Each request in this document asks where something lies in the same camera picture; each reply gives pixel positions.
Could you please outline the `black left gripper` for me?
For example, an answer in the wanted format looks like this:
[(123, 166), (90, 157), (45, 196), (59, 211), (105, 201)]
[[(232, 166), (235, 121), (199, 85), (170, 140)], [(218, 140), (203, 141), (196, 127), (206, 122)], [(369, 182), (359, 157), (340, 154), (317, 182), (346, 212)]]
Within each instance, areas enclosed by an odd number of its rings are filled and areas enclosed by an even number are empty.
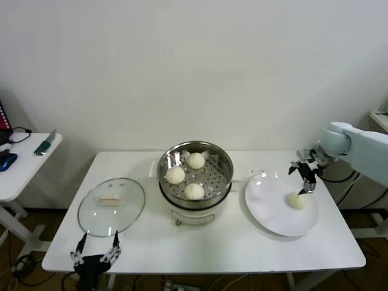
[(79, 275), (78, 291), (98, 290), (101, 275), (111, 268), (111, 264), (114, 264), (121, 254), (118, 231), (115, 232), (112, 248), (105, 255), (82, 257), (86, 239), (85, 233), (75, 251), (70, 252), (75, 272)]

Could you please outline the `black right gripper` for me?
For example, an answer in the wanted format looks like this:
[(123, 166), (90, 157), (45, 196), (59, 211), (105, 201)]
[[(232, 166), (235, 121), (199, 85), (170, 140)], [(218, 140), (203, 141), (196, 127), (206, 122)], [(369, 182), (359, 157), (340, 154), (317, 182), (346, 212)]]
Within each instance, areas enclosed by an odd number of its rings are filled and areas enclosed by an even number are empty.
[(318, 164), (316, 161), (302, 162), (292, 161), (288, 171), (288, 175), (291, 175), (294, 171), (298, 170), (301, 175), (304, 184), (302, 189), (298, 192), (298, 195), (311, 194), (316, 187), (316, 175), (318, 174)]

